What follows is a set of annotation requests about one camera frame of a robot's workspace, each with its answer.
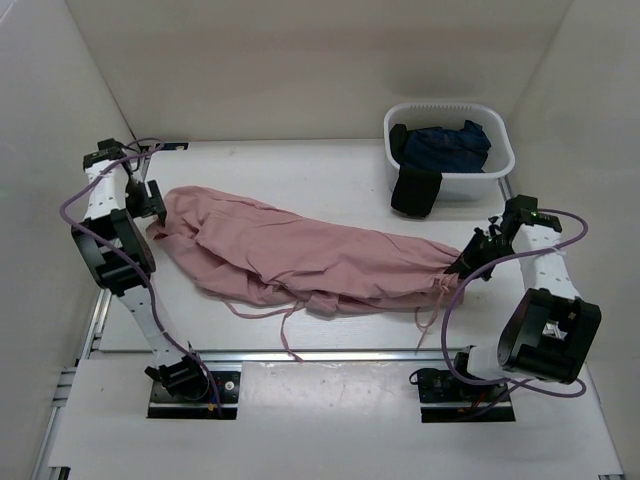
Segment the pink trousers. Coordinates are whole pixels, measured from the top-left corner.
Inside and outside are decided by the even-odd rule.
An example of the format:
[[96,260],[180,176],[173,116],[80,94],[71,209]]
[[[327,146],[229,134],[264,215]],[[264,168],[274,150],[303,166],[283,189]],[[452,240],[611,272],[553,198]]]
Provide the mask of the pink trousers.
[[459,252],[424,238],[327,223],[199,186],[170,190],[145,228],[203,294],[235,316],[325,319],[430,309],[452,299]]

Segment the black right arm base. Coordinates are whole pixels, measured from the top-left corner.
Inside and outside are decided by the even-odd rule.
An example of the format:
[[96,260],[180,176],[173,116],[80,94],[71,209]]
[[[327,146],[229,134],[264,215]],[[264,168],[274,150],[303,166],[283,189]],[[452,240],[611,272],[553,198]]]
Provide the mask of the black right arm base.
[[434,368],[414,371],[409,383],[417,388],[423,424],[516,421],[505,384],[469,385],[448,370]]

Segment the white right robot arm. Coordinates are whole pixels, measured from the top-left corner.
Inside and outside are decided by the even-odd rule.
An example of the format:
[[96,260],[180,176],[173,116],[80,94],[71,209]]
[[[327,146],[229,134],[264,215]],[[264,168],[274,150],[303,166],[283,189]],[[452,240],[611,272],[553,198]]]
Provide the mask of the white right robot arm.
[[458,303],[473,280],[489,280],[501,263],[520,265],[524,295],[499,339],[489,346],[470,346],[444,358],[449,387],[470,400],[485,385],[539,380],[569,385],[580,370],[600,326],[600,308],[585,301],[565,264],[566,247],[584,232],[563,240],[563,212],[541,209],[534,197],[518,195],[504,211],[476,229],[463,252],[448,268],[459,279],[451,300]]

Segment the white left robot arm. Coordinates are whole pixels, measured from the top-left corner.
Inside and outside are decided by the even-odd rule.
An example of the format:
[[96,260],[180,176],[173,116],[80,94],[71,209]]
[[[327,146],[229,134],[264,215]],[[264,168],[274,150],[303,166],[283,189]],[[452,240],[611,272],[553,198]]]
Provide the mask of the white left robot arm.
[[150,157],[150,151],[113,138],[98,142],[82,162],[88,186],[65,201],[60,214],[96,284],[126,307],[147,341],[154,364],[146,375],[168,394],[196,401],[207,395],[210,377],[191,346],[181,345],[160,316],[152,285],[155,259],[135,223],[167,217],[157,182],[143,177]]

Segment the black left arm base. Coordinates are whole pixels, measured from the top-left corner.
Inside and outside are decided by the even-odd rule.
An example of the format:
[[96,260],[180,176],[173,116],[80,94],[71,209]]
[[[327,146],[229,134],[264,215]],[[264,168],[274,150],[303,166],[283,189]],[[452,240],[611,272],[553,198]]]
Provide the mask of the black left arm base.
[[193,358],[184,357],[170,367],[147,366],[152,380],[147,407],[150,419],[235,420],[241,387],[241,372],[210,370]]

